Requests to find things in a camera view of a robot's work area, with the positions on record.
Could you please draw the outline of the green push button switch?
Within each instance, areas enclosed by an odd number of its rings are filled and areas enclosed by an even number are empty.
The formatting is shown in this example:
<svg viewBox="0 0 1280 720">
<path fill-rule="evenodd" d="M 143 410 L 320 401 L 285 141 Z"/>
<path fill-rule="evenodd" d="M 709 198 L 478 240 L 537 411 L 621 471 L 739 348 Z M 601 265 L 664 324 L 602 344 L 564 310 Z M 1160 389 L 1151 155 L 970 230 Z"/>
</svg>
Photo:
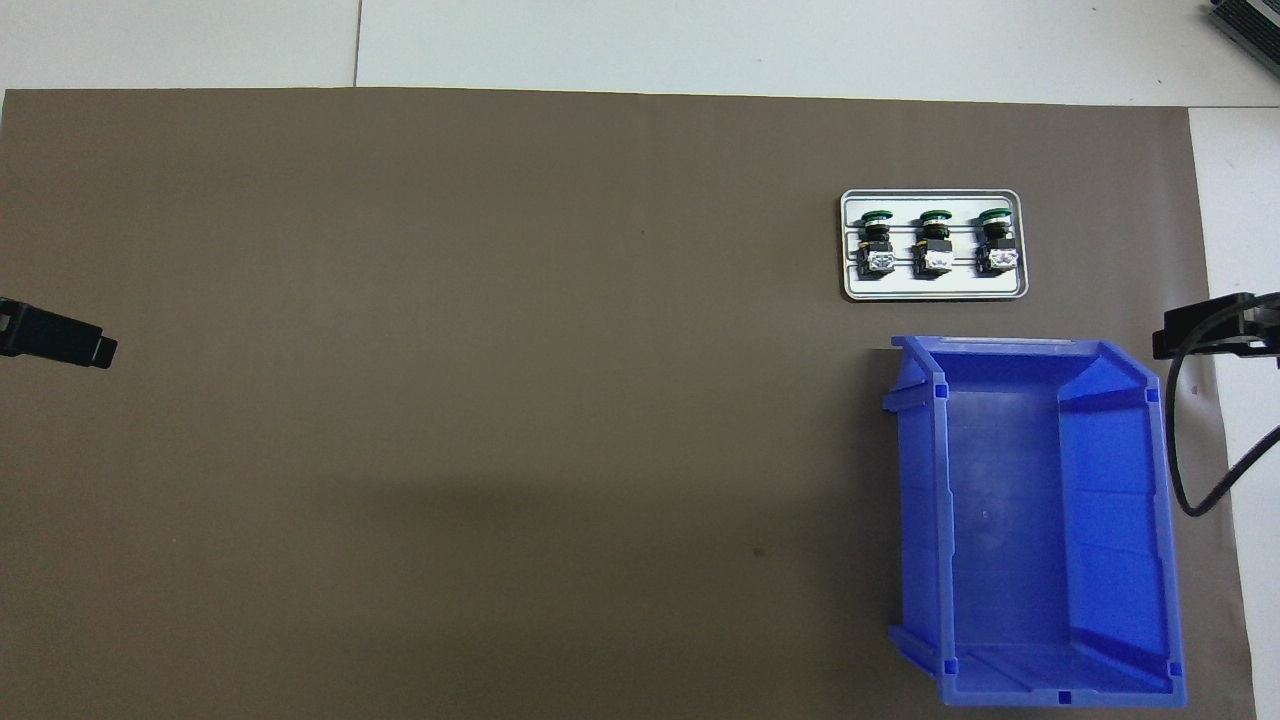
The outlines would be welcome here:
<svg viewBox="0 0 1280 720">
<path fill-rule="evenodd" d="M 954 243 L 950 238 L 950 210 L 933 209 L 920 214 L 920 228 L 911 247 L 914 273 L 918 278 L 936 279 L 954 269 Z"/>
<path fill-rule="evenodd" d="M 891 240 L 890 210 L 872 210 L 861 215 L 861 238 L 858 243 L 860 277 L 878 279 L 893 272 L 896 252 Z"/>
<path fill-rule="evenodd" d="M 975 251 L 982 275 L 1000 275 L 1018 268 L 1020 254 L 1012 232 L 1012 211 L 991 208 L 979 215 L 982 241 Z"/>
</svg>

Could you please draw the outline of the brown table mat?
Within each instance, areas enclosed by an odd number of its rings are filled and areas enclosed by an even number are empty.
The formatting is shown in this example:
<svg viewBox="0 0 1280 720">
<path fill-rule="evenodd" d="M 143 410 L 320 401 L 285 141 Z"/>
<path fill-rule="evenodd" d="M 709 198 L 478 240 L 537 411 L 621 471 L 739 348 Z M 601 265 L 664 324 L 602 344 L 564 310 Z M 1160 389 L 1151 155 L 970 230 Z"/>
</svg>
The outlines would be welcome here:
<svg viewBox="0 0 1280 720">
<path fill-rule="evenodd" d="M 960 720 L 902 659 L 896 334 L 1208 295 L 1175 108 L 9 91 L 0 720 Z M 852 301 L 849 190 L 1011 190 L 1029 290 Z"/>
</svg>

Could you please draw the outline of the silver metal tray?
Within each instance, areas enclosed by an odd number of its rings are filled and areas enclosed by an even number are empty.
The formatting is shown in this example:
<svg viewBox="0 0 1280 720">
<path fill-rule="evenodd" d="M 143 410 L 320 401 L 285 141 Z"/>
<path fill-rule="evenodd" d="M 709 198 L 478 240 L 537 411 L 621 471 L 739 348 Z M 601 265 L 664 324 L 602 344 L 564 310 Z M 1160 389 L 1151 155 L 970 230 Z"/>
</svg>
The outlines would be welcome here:
<svg viewBox="0 0 1280 720">
<path fill-rule="evenodd" d="M 1014 272 L 982 275 L 977 249 L 982 241 L 979 215 L 991 208 L 1012 211 L 1012 232 L 1020 260 Z M 896 252 L 892 273 L 864 278 L 858 268 L 861 215 L 872 210 L 893 214 L 891 240 Z M 954 269 L 936 279 L 914 273 L 913 245 L 920 228 L 920 214 L 945 209 L 954 243 Z M 1021 200 L 1011 190 L 849 190 L 838 201 L 844 293 L 852 301 L 995 301 L 1014 300 L 1029 290 L 1029 263 L 1021 227 Z"/>
</svg>

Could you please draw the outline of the blue plastic storage bin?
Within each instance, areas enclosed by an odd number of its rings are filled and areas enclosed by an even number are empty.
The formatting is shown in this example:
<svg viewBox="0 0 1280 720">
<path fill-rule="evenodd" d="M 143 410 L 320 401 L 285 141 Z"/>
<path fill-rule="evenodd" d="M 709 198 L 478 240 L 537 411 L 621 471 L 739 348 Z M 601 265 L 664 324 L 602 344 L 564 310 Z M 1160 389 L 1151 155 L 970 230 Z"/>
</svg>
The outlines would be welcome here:
<svg viewBox="0 0 1280 720">
<path fill-rule="evenodd" d="M 896 650 L 947 706 L 1184 706 L 1156 374 L 1103 340 L 892 343 Z"/>
</svg>

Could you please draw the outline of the grey ribbed metal device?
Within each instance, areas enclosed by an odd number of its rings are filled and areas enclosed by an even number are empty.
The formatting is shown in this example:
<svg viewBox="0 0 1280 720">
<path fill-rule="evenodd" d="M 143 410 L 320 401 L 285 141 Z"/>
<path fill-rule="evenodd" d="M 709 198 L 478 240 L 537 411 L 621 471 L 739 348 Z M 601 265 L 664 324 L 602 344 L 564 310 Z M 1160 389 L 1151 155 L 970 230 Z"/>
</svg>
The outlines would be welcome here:
<svg viewBox="0 0 1280 720">
<path fill-rule="evenodd" d="M 1280 0 L 1210 0 L 1210 23 L 1254 59 L 1280 67 Z"/>
</svg>

